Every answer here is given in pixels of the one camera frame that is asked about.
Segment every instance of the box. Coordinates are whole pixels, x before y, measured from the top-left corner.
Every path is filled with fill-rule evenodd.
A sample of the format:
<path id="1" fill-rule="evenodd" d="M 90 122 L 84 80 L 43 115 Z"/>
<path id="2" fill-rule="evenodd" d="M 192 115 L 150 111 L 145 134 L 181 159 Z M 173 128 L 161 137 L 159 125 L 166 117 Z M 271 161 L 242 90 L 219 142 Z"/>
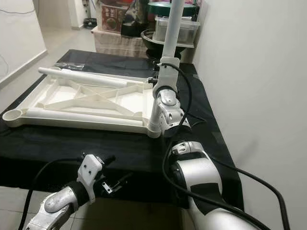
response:
<path id="1" fill-rule="evenodd" d="M 153 40 L 163 42 L 165 40 L 168 18 L 156 16 L 155 20 Z M 177 43 L 192 45 L 199 26 L 199 22 L 192 22 L 190 18 L 182 18 Z"/>
<path id="2" fill-rule="evenodd" d="M 121 23 L 125 17 L 127 9 L 128 9 L 127 5 L 112 6 L 101 3 L 100 4 L 101 23 L 100 20 L 97 20 L 98 29 L 120 33 Z"/>
<path id="3" fill-rule="evenodd" d="M 95 27 L 92 33 L 97 53 L 147 58 L 147 47 L 140 37 L 125 37 L 117 33 L 101 31 L 98 27 Z"/>

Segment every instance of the black bag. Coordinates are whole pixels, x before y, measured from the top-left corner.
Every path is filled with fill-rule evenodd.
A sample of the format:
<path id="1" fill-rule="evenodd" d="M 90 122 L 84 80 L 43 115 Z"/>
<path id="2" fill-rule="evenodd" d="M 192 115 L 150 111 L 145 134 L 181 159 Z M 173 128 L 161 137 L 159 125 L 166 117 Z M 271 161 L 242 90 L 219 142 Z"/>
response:
<path id="1" fill-rule="evenodd" d="M 141 32 L 146 30 L 148 25 L 148 1 L 149 0 L 133 0 L 122 21 L 121 35 L 139 37 Z"/>

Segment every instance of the white mounting bracket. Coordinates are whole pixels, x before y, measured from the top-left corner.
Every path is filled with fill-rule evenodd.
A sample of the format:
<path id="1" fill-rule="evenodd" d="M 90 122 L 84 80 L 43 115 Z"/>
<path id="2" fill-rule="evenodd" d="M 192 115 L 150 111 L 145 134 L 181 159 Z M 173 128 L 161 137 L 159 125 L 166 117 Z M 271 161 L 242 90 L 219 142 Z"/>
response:
<path id="1" fill-rule="evenodd" d="M 178 71 L 171 66 L 161 66 L 163 63 L 170 63 L 179 67 L 180 60 L 177 57 L 161 57 L 160 59 L 160 70 L 158 75 L 158 82 L 153 88 L 153 96 L 157 98 L 157 90 L 162 86 L 171 87 L 175 92 L 177 92 L 177 79 Z"/>
<path id="2" fill-rule="evenodd" d="M 100 158 L 93 154 L 88 154 L 85 156 L 80 168 L 78 169 L 77 181 L 81 182 L 85 187 L 91 204 L 95 202 L 93 185 L 97 174 L 102 170 L 102 164 L 103 162 Z"/>

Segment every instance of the clear plastic container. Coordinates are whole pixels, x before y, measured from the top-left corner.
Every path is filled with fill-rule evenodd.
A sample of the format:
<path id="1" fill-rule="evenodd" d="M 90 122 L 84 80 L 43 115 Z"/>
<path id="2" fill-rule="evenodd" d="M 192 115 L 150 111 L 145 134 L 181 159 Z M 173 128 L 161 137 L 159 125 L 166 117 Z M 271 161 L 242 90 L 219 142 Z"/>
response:
<path id="1" fill-rule="evenodd" d="M 153 40 L 163 42 L 166 35 L 166 28 L 168 24 L 167 17 L 155 17 L 156 25 L 155 25 L 155 33 L 153 35 Z M 179 36 L 177 43 L 182 44 L 193 44 L 196 32 L 198 27 L 200 26 L 199 22 L 192 22 L 190 17 L 182 17 Z"/>

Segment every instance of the white wall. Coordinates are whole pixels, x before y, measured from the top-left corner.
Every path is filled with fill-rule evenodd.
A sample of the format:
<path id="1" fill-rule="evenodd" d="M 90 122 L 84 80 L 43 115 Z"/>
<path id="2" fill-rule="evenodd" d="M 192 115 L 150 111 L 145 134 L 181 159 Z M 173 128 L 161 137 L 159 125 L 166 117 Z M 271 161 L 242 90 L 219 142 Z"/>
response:
<path id="1" fill-rule="evenodd" d="M 237 167 L 284 195 L 305 229 L 307 1 L 207 0 L 194 64 Z M 277 199 L 241 177 L 248 213 L 282 229 Z"/>
<path id="2" fill-rule="evenodd" d="M 96 1 L 97 0 L 89 0 L 91 18 L 96 18 Z"/>
<path id="3" fill-rule="evenodd" d="M 71 27 L 67 0 L 34 0 L 34 5 L 40 26 L 67 29 Z"/>
<path id="4" fill-rule="evenodd" d="M 86 7 L 83 6 L 82 0 L 68 0 L 69 13 L 72 27 L 82 27 L 83 20 L 87 18 Z"/>
<path id="5" fill-rule="evenodd" d="M 32 0 L 1 0 L 0 9 L 28 12 L 34 9 Z M 34 12 L 9 14 L 0 11 L 0 82 L 46 50 Z"/>

